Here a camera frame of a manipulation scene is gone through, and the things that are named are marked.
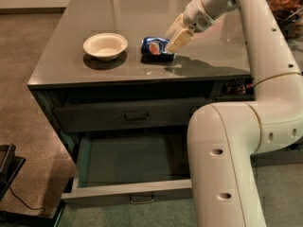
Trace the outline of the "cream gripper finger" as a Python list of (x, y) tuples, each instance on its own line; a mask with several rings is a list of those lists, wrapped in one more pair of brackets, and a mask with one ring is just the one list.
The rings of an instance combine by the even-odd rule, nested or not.
[(167, 30), (165, 37), (167, 39), (177, 39), (180, 37), (184, 30), (184, 23), (183, 23), (184, 14), (181, 13), (176, 20), (172, 23), (172, 25)]
[(169, 40), (165, 51), (173, 54), (180, 48), (189, 44), (193, 40), (194, 32), (192, 29), (186, 27), (172, 26), (166, 33), (166, 38)]

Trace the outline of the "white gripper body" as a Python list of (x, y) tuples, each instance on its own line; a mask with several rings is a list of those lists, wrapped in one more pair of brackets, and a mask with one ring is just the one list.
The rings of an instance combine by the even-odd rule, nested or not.
[(183, 23), (194, 32), (210, 28), (217, 17), (217, 9), (210, 0), (192, 0), (184, 10)]

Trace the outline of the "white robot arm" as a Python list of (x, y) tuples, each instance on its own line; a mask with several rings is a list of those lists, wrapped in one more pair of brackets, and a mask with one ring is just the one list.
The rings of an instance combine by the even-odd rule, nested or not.
[(250, 157), (303, 132), (303, 76), (266, 0), (192, 0), (166, 33), (167, 52), (238, 9), (255, 98), (207, 104), (191, 117), (187, 151), (198, 227), (266, 227)]

